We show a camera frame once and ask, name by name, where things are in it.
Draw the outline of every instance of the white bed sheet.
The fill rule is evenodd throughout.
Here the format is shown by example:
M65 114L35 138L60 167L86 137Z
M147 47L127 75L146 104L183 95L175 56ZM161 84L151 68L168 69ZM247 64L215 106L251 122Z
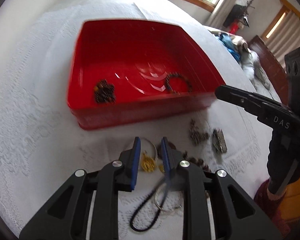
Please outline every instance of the white bed sheet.
M273 85L271 84L271 82L270 82L269 90L265 88L265 86L261 83L261 81L257 77L255 77L254 83L255 83L254 87L258 94L281 103L281 100L277 92L275 91Z
M87 19L133 18L180 25L201 46L228 85L255 91L233 57L199 22L167 0L64 0L29 29L0 77L0 215L18 235L55 190L77 169L88 172L118 158L135 136L154 144L163 136L179 150L202 157L213 171L223 168L253 197L268 178L271 129L231 104L216 101L204 111L161 120L84 131L66 105L74 43ZM194 147L190 119L203 130L221 127L228 153L216 156L211 142ZM182 239L182 210L160 215L153 229L140 236L129 218L161 176L140 172L136 190L120 193L119 239ZM169 197L167 205L181 195ZM145 207L137 225L152 219Z

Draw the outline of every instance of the jewelry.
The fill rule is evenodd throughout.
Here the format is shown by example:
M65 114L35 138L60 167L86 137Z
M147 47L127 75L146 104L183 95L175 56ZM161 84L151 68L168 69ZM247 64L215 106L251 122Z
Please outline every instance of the jewelry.
M181 75L180 73L174 72L174 73L167 74L166 82L165 82L165 87L170 93L179 94L179 92L173 90L172 87L170 86L169 80L171 78L181 78L181 79L183 79L186 82L186 84L188 85L188 89L189 89L188 93L192 92L192 85L191 85L190 81L188 80L188 78Z
M153 172L157 168L154 159L147 155L147 152L142 153L141 167L145 172Z
M170 210L167 210L167 209L164 209L161 207L161 205L158 203L158 196L159 196L159 193L162 191L163 187L165 186L165 194L167 194L167 185L165 183L163 183L162 185L160 185L157 189L157 191L155 192L154 194L154 203L155 205L157 206L157 208L159 208L162 212L167 212L167 213L171 213L171 212L174 212L175 210L177 210L178 208L181 208L182 206L181 205L177 205L175 206L174 208L170 209Z
M133 221L136 217L136 215L139 213L139 211L142 209L142 207L153 197L154 193L157 191L158 187L164 182L164 177L162 179L160 179L159 183L154 187L154 189L151 191L151 193L149 194L149 196L140 204L140 206L135 210L135 212L133 213L132 217L130 218L129 224L132 230L136 231L136 232L145 232L148 231L150 228L152 228L155 224L155 222L157 221L161 210L158 209L154 219L152 220L151 224L149 226L147 226L146 228L136 228L133 225ZM163 206L166 198L167 198L167 191L165 192L165 194L163 195L163 199L162 199L162 203L160 204L160 207Z
M154 159L154 162L157 163L158 152L157 152L157 148L155 147L155 145L149 139L147 139L146 137L139 137L139 138L140 138L140 141L141 141L141 150L140 150L141 153L146 151L147 152L146 154L148 156L152 157L152 159ZM128 145L126 145L123 148L123 151L132 149L133 143L134 143L134 140L132 140ZM138 167L139 171L143 170L143 168L141 166L142 159L143 159L143 155L140 154L140 161L139 161L139 167Z
M211 169L209 168L209 166L207 164L205 164L203 159L196 159L194 157L188 157L188 152L185 151L185 153L183 154L183 159L185 159L186 161L189 161L199 167L201 167L203 169L203 171L207 171L207 172L211 172Z
M203 141L208 140L210 137L207 132L200 133L198 129L198 126L195 125L195 120L191 119L189 136L195 146L199 145Z
M176 149L177 149L176 146L175 146L172 142L169 142L169 141L168 141L168 145L169 145L169 147L170 147L171 149L173 149L173 150L176 150ZM158 158L159 158L160 160L162 160L161 144L159 144L159 145L157 146L157 153L158 153Z
M164 173L163 164L160 164L160 165L159 165L159 170L160 170L162 173Z
M212 145L218 154L226 153L228 151L225 136L220 128L213 130Z
M109 84L105 79L99 81L93 88L95 101L97 103L115 102L114 85Z

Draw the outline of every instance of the red object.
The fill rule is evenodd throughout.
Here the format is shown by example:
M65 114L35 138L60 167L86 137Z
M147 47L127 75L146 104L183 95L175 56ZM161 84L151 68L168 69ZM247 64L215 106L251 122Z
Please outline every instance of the red object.
M266 180L258 189L254 201L263 210L263 212L271 219L272 223L280 230L283 237L290 233L290 227L281 218L281 212L278 209L283 197L278 200L270 200L267 193L269 180Z
M234 22L230 25L230 30L229 33L231 34L236 34L237 31L239 30L239 20L235 19Z
M187 77L193 87L167 73ZM114 85L115 103L97 104L94 86ZM83 24L76 44L68 106L85 130L140 122L204 109L225 84L202 49L179 26L142 20L100 20Z

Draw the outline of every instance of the metal screw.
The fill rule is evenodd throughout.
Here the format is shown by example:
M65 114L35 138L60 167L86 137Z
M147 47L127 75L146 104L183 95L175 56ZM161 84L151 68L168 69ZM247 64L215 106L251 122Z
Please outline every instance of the metal screw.
M112 166L114 166L114 167L121 167L122 166L122 161L114 161L113 163L112 163Z
M85 174L84 170L77 170L77 171L75 172L75 175L76 175L77 177L82 177L84 174Z
M190 162L188 162L188 161L181 161L180 162L180 166L184 167L184 168L189 167L190 166Z
M227 172L224 171L224 170L218 170L218 171L217 171L217 175L218 175L219 177L225 177L225 176L227 176Z

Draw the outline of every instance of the blue cloth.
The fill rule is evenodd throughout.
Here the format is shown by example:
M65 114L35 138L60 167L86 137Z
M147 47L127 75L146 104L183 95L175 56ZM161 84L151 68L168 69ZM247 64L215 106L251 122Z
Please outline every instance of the blue cloth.
M219 36L215 36L216 39L218 41L220 41L222 43L223 46L226 47L226 49L230 52L230 54L232 55L232 57L234 57L234 59L237 62L240 62L241 56L240 54L235 50L235 47L232 43L231 38L229 37L228 34L226 33L221 33Z

